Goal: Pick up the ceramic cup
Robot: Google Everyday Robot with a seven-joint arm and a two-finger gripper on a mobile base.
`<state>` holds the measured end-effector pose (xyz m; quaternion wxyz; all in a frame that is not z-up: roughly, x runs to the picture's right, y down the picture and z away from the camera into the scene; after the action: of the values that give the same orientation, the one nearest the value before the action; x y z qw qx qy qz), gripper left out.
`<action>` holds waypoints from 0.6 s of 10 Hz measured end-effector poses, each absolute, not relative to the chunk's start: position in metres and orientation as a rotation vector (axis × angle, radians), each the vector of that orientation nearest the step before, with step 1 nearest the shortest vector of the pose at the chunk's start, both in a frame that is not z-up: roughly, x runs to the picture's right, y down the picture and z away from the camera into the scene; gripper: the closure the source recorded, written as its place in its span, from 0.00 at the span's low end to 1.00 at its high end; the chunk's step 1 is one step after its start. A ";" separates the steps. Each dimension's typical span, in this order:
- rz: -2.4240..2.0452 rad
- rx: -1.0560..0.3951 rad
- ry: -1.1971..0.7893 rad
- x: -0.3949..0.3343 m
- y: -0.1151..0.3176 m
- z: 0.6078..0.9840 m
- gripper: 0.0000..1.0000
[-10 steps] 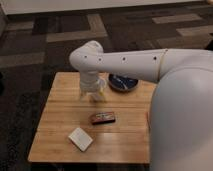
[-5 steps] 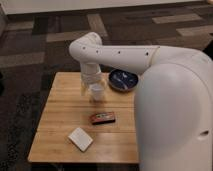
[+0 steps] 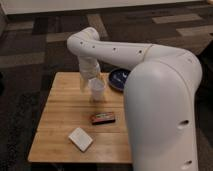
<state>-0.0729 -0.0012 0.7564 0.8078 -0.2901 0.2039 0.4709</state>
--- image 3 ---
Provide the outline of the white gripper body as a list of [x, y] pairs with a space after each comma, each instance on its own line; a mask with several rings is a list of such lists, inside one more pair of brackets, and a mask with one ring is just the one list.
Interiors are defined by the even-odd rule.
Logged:
[[80, 74], [85, 80], [95, 78], [100, 74], [100, 65], [95, 58], [79, 57], [78, 61]]

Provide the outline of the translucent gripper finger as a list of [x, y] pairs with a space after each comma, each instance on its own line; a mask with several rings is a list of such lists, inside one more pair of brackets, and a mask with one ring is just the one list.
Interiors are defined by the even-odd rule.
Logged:
[[97, 75], [95, 78], [105, 84], [104, 77], [101, 74]]
[[84, 92], [86, 88], [88, 88], [88, 80], [85, 80], [83, 77], [80, 77], [80, 90]]

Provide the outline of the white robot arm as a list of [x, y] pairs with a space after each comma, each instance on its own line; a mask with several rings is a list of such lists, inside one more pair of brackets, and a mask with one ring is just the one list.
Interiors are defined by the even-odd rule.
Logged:
[[134, 171], [199, 171], [195, 94], [201, 63], [191, 51], [152, 43], [107, 42], [93, 27], [67, 39], [84, 80], [101, 61], [128, 69], [124, 111]]

